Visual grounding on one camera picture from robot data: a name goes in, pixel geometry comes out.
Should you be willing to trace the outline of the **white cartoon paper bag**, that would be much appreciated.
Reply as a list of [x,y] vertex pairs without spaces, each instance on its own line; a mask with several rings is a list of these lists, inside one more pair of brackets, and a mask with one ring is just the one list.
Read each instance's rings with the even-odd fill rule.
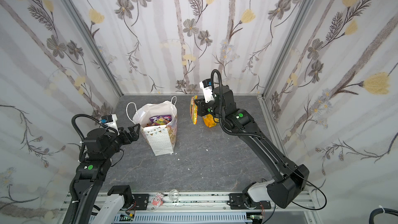
[[[129,102],[125,108],[126,116],[134,124],[140,124],[140,132],[150,145],[155,156],[172,154],[177,138],[177,97],[159,104],[146,104],[137,108],[134,102]],[[171,115],[172,121],[167,125],[146,127],[152,123],[149,118],[156,115]]]

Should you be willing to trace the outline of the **orange white snack pack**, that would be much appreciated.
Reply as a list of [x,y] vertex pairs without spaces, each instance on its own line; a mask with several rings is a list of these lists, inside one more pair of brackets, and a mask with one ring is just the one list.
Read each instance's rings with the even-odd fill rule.
[[190,101],[190,117],[193,124],[197,124],[198,121],[198,106],[196,105],[195,101],[198,99],[198,96],[195,95],[191,98]]

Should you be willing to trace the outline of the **orange chips pack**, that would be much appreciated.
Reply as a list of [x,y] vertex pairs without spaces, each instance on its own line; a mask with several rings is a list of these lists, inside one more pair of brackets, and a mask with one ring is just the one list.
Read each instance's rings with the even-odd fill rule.
[[166,119],[158,119],[152,123],[147,124],[146,127],[167,125],[168,123],[169,123],[169,121]]

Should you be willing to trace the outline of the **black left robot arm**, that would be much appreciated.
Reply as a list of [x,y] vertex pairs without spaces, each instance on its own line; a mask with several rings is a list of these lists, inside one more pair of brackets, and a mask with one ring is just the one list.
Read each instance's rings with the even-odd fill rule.
[[[85,136],[76,124],[79,117],[89,118],[99,124]],[[96,197],[105,181],[108,170],[112,167],[111,158],[121,151],[123,145],[138,141],[141,125],[135,124],[125,130],[123,127],[108,126],[111,116],[102,120],[87,114],[72,117],[72,126],[81,138],[79,166],[72,179],[69,192],[71,201],[64,217],[65,224],[87,224],[90,220]]]

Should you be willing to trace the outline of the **purple snack pack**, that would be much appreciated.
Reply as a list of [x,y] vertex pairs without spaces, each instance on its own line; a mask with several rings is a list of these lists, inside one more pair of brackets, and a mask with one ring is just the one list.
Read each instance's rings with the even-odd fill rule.
[[171,115],[156,115],[156,116],[152,116],[152,117],[149,118],[149,120],[152,123],[157,122],[157,121],[169,123],[169,122],[172,121],[172,119],[173,118],[172,118]]

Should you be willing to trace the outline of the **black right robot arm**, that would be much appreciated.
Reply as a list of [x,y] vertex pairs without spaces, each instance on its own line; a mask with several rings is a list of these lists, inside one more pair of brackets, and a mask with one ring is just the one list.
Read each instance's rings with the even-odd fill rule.
[[277,207],[287,208],[310,184],[309,169],[297,165],[284,155],[261,131],[251,114],[238,108],[229,86],[222,83],[222,75],[214,69],[210,78],[202,81],[204,97],[195,99],[198,116],[210,115],[222,131],[242,140],[262,161],[271,180],[252,183],[242,191],[241,200],[231,200],[230,206],[254,209],[263,202],[273,202]]

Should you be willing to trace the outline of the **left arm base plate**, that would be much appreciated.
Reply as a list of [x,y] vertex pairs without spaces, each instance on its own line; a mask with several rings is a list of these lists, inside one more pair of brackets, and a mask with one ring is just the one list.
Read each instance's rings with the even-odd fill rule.
[[132,194],[125,198],[123,209],[145,211],[149,203],[149,194]]

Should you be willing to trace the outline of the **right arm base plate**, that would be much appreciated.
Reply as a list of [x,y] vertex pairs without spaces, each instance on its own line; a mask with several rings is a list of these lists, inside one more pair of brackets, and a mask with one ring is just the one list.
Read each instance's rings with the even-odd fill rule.
[[230,206],[231,210],[266,210],[272,208],[269,201],[254,202],[248,194],[244,193],[229,194],[229,200],[227,202],[227,205]]

